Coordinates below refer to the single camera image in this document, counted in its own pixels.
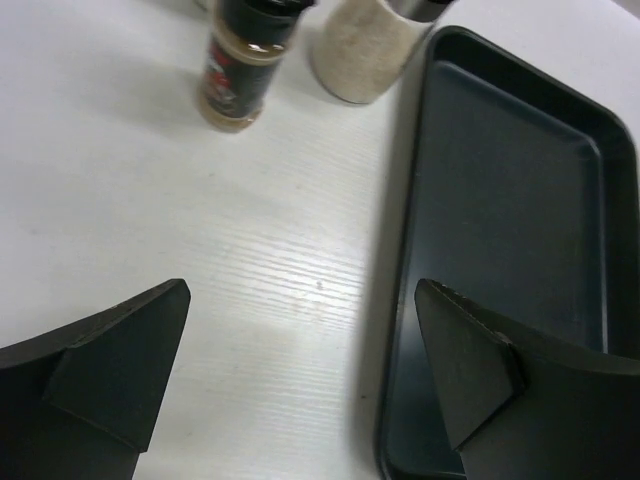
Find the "clear-lid salt grinder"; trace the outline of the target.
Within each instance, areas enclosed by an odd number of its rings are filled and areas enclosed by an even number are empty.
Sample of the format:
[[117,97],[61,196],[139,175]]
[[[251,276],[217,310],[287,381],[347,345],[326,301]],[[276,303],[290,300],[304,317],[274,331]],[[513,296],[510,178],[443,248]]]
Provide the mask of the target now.
[[401,76],[450,2],[343,1],[312,48],[320,84],[352,104],[371,104]]

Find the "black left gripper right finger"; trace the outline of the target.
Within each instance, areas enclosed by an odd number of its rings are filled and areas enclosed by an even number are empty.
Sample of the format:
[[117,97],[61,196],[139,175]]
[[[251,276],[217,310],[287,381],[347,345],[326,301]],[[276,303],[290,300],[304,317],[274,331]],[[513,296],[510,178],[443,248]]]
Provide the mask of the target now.
[[492,312],[433,280],[415,304],[451,447],[470,479],[635,479],[639,363]]

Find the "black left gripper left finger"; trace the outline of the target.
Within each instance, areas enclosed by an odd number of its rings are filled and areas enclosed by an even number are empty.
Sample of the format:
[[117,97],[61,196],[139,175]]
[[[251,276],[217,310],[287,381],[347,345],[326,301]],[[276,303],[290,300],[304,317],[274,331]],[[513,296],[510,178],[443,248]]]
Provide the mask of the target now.
[[150,445],[191,294],[171,279],[1,350],[4,479],[130,479]]

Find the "small black-cap spice bottle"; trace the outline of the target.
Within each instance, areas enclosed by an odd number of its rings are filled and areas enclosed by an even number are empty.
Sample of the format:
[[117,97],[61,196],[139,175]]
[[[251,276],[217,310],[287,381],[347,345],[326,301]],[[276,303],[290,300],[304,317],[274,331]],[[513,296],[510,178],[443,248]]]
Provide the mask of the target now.
[[297,23],[313,1],[216,1],[198,90],[200,112],[227,132],[260,115]]

